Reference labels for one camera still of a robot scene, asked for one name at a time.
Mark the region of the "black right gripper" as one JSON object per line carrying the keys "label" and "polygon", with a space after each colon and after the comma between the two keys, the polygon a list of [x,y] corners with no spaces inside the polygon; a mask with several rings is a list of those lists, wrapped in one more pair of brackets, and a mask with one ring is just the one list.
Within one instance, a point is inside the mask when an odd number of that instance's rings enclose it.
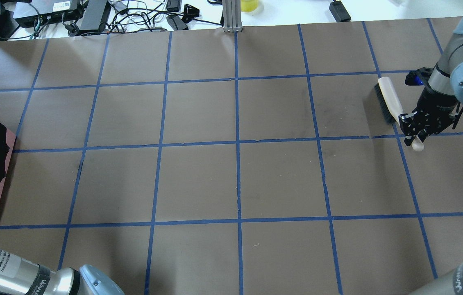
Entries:
{"label": "black right gripper", "polygon": [[423,92],[410,113],[398,116],[406,146],[422,145],[428,136],[439,134],[459,122],[461,111],[455,96]]}

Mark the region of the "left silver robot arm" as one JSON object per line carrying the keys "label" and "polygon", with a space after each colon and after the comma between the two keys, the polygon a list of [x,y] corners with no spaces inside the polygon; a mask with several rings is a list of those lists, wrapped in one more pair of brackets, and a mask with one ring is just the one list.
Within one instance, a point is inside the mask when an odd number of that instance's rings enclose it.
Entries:
{"label": "left silver robot arm", "polygon": [[0,295],[123,295],[92,265],[58,271],[0,249]]}

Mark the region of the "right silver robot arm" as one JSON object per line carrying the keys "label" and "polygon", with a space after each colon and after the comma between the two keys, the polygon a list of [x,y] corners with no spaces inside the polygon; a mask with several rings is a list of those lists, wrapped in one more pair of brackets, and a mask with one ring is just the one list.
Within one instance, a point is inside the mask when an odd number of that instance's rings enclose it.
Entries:
{"label": "right silver robot arm", "polygon": [[[452,114],[452,111],[454,108],[463,108],[463,17],[423,84],[423,93],[414,110],[398,116],[407,146],[424,141],[426,137],[439,133],[450,125],[456,125],[462,114],[462,111],[458,114]],[[413,293],[463,295],[463,263]]]}

